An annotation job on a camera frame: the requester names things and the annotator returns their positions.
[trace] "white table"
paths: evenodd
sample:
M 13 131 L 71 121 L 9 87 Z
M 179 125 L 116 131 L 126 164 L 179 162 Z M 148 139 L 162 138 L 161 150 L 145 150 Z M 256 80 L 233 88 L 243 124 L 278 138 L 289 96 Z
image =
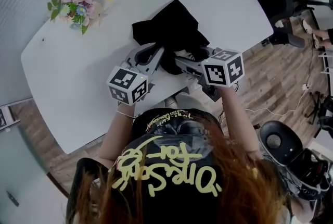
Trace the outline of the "white table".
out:
M 100 27 L 82 36 L 60 20 L 44 24 L 22 53 L 25 75 L 51 133 L 70 153 L 106 133 L 117 103 L 106 80 L 137 43 L 132 24 L 150 19 L 172 0 L 114 0 Z M 210 47 L 245 51 L 272 28 L 257 0 L 180 0 L 199 21 Z M 185 75 L 157 71 L 156 85 L 137 113 L 187 85 Z

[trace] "long hair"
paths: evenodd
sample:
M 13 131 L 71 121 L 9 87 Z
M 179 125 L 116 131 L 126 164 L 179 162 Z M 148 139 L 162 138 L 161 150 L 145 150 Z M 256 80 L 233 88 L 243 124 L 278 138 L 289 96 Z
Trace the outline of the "long hair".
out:
M 226 138 L 216 123 L 201 121 L 209 131 L 214 162 L 221 169 L 222 192 L 219 193 L 218 223 L 274 224 L 284 203 L 276 171 L 265 160 L 253 160 L 244 148 Z M 114 171 L 107 181 L 99 177 L 100 185 L 93 177 L 85 175 L 72 213 L 79 224 L 142 224 L 142 192 L 140 179 L 127 188 L 133 189 L 136 213 L 128 203 L 119 204 L 114 198 L 119 195 L 112 184 L 117 180 Z

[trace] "wooden floor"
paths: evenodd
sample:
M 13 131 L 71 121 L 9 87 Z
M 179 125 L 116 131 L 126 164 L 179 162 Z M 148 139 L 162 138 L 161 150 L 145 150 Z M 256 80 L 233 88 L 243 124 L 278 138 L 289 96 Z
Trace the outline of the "wooden floor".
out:
M 309 23 L 312 23 L 309 13 L 303 14 L 302 18 L 306 18 Z M 300 17 L 294 18 L 292 25 L 294 34 L 305 39 L 305 48 L 290 45 L 262 47 L 259 44 L 243 53 L 246 77 L 239 83 L 238 94 L 244 108 L 251 110 L 268 108 L 281 115 L 288 110 L 295 109 L 303 94 L 302 84 L 306 83 L 309 76 L 310 62 L 311 91 L 328 93 L 327 76 L 320 73 L 323 69 L 323 61 L 318 58 L 319 52 L 312 50 L 311 36 L 302 30 L 300 19 Z M 191 95 L 205 103 L 216 117 L 221 113 L 221 100 L 216 103 L 212 102 L 201 89 L 195 90 Z M 267 110 L 256 113 L 247 111 L 247 114 L 254 125 L 262 125 L 269 120 L 282 121 L 298 134 L 304 145 L 307 145 L 318 131 L 318 127 L 308 124 L 308 120 L 304 117 L 304 114 L 309 113 L 312 107 L 312 101 L 307 93 L 303 96 L 298 109 L 284 116 L 274 116 Z M 34 101 L 15 105 L 12 109 L 21 119 L 26 136 L 44 165 L 60 185 L 69 192 L 76 162 L 82 157 L 96 156 L 103 138 L 100 137 L 67 155 L 53 138 Z M 222 127 L 227 132 L 225 122 L 224 120 Z

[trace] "flower bouquet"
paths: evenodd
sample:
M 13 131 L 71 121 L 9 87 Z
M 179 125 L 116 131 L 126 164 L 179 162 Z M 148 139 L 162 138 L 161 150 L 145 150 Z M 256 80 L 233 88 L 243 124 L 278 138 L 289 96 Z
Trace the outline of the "flower bouquet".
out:
M 94 0 L 51 0 L 47 8 L 52 12 L 50 20 L 59 16 L 66 22 L 72 22 L 70 28 L 81 30 L 82 34 L 87 31 L 92 19 L 101 14 L 101 6 Z

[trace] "bracelet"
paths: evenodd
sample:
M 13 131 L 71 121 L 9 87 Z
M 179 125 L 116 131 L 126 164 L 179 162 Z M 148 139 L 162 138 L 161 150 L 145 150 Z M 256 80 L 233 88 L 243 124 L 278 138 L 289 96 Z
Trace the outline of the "bracelet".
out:
M 127 116 L 127 117 L 129 117 L 129 118 L 135 119 L 135 117 L 132 117 L 132 116 L 130 116 L 130 115 L 127 115 L 127 114 L 125 114 L 125 113 L 123 113 L 123 112 L 120 112 L 120 111 L 118 111 L 118 110 L 117 110 L 117 112 L 120 113 L 120 114 L 122 114 L 122 115 L 124 115 L 124 116 Z

